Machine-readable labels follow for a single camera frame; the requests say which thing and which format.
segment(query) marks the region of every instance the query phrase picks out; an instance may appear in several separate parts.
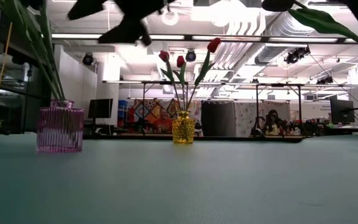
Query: computer monitor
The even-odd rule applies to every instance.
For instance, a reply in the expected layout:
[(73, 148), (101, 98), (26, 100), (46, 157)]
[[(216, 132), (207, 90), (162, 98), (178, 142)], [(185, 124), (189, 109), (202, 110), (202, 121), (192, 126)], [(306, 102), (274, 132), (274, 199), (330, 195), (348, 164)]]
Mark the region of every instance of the computer monitor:
[(330, 99), (332, 123), (354, 123), (353, 101)]
[(112, 99), (91, 100), (89, 104), (89, 118), (110, 118)]

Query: red tulip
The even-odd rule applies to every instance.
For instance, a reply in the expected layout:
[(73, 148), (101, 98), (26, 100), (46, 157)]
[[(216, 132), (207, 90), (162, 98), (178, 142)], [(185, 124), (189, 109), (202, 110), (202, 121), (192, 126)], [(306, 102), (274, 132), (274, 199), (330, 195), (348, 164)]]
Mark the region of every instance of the red tulip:
[(160, 59), (163, 60), (164, 62), (167, 62), (169, 60), (169, 53), (165, 52), (163, 50), (160, 51), (160, 55), (159, 55)]
[(185, 64), (185, 59), (183, 58), (183, 56), (179, 56), (178, 60), (177, 60), (177, 67), (181, 68), (184, 64)]
[(221, 44), (221, 39), (219, 38), (215, 38), (213, 39), (209, 44), (207, 49), (211, 52), (211, 53), (215, 53), (217, 47), (219, 46), (219, 44)]

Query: pink glass vase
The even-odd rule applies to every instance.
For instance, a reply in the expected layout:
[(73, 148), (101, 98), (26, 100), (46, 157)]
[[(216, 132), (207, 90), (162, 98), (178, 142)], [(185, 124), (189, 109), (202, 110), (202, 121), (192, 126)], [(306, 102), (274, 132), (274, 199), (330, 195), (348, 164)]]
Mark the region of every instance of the pink glass vase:
[(84, 110), (74, 109), (70, 100), (52, 100), (40, 109), (37, 152), (81, 152)]

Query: vase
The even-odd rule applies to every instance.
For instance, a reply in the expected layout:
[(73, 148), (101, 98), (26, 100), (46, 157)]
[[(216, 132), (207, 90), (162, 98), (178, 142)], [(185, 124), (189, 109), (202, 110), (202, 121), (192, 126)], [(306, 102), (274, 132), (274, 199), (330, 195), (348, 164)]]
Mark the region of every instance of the vase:
[(196, 120), (189, 118), (189, 111), (179, 111), (178, 118), (172, 119), (173, 142), (177, 144), (192, 144)]
[(70, 100), (52, 100), (40, 109), (37, 152), (81, 152), (84, 110), (74, 109)]

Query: yellow glass vase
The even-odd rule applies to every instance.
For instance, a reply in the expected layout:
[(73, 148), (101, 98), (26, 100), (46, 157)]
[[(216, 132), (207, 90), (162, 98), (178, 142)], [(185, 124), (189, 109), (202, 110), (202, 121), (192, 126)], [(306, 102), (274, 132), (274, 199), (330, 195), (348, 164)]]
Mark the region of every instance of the yellow glass vase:
[(196, 120), (194, 118), (189, 118), (189, 113), (189, 111), (179, 111), (178, 118), (172, 119), (172, 134), (174, 143), (193, 143)]

